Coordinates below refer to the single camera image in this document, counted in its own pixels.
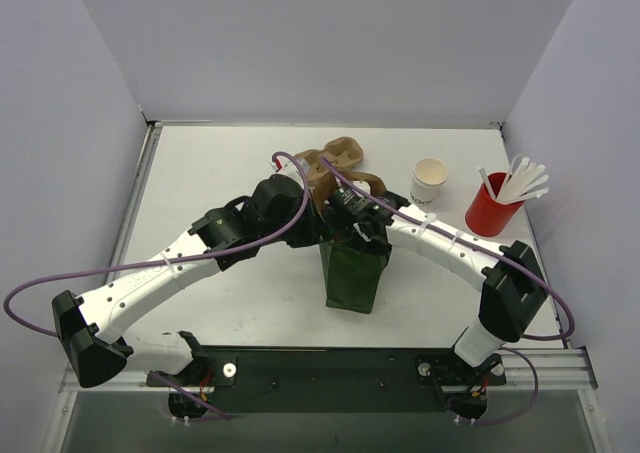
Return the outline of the green paper bag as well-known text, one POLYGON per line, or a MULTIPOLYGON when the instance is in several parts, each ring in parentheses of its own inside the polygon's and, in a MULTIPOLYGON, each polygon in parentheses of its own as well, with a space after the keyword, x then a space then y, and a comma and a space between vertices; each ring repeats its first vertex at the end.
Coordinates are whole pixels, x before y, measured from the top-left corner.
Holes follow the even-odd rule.
POLYGON ((324 226, 319 250, 326 306, 369 314, 373 310, 379 282, 392 250, 390 253, 360 253, 331 239, 326 223, 326 201, 339 187, 351 188, 390 211, 406 206, 408 202, 387 190, 379 177, 369 173, 345 172, 342 178, 338 178, 327 172, 315 181, 312 198, 324 226))

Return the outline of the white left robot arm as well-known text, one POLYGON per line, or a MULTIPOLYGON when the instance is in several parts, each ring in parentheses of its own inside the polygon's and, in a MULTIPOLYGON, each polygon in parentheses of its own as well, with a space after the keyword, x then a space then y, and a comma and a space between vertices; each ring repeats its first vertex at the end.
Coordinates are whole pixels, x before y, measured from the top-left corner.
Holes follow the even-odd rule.
POLYGON ((204 375, 203 352, 188 332, 146 335, 133 325, 190 285, 254 258, 269 244, 315 245, 306 173, 290 161, 241 196, 208 211, 149 265, 91 291, 58 294, 55 330, 81 387, 102 385, 126 368, 173 375, 193 384, 204 375))

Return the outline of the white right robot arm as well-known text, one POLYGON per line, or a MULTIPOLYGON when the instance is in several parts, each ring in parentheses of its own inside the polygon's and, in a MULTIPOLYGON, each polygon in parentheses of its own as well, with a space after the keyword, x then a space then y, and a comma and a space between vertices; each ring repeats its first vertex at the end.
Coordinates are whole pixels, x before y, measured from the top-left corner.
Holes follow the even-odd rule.
POLYGON ((393 247, 414 252, 480 293, 477 317, 453 346, 454 354, 471 367, 523 338, 546 302, 535 254, 521 241, 501 245, 480 239, 390 191, 371 200, 342 186, 321 204, 325 221, 340 239, 385 253, 393 247))

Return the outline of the brown cardboard cup carrier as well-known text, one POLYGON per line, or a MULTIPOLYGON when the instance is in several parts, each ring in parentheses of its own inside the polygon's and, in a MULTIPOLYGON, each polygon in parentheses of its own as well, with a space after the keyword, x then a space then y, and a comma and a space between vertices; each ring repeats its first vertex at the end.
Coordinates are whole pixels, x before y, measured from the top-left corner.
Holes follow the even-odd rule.
POLYGON ((322 149, 308 149, 296 153, 294 157, 305 161, 311 171, 320 172, 324 169, 322 158, 328 160, 339 171, 350 170, 364 160, 364 151, 352 137, 339 137, 325 144, 322 149))

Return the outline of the red cup with straws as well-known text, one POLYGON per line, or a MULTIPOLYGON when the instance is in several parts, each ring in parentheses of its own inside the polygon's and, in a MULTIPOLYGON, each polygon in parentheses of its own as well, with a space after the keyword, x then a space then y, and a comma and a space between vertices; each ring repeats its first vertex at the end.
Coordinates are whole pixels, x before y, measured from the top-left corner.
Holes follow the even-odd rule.
POLYGON ((549 192, 546 166, 524 154, 516 154, 503 172, 489 174, 484 167, 477 171, 481 185, 466 211, 465 222, 480 236, 497 236, 527 201, 549 192))

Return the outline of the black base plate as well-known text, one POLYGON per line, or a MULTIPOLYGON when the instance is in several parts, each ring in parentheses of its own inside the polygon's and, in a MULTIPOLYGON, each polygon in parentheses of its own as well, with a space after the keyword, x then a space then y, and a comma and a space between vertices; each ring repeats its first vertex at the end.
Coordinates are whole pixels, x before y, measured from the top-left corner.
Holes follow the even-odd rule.
POLYGON ((484 394, 506 383, 493 353, 471 367, 448 348, 250 348, 205 346, 180 373, 150 373, 146 384, 169 390, 170 412, 182 418, 217 412, 426 413, 467 394, 464 410, 481 415, 484 394))

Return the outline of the aluminium rail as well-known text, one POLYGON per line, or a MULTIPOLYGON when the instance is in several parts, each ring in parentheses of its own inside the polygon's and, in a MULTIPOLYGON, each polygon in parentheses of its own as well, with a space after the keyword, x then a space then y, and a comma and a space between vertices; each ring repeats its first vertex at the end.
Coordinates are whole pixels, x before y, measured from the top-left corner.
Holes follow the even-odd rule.
MULTIPOLYGON (((501 350, 507 389, 528 390, 533 386, 531 367, 518 356, 526 356, 537 372, 539 389, 546 390, 597 390, 598 380, 586 349, 524 349, 516 353, 501 350)), ((96 387, 80 386, 75 373, 66 369, 60 392, 150 392, 147 375, 142 371, 125 371, 114 379, 96 387)))

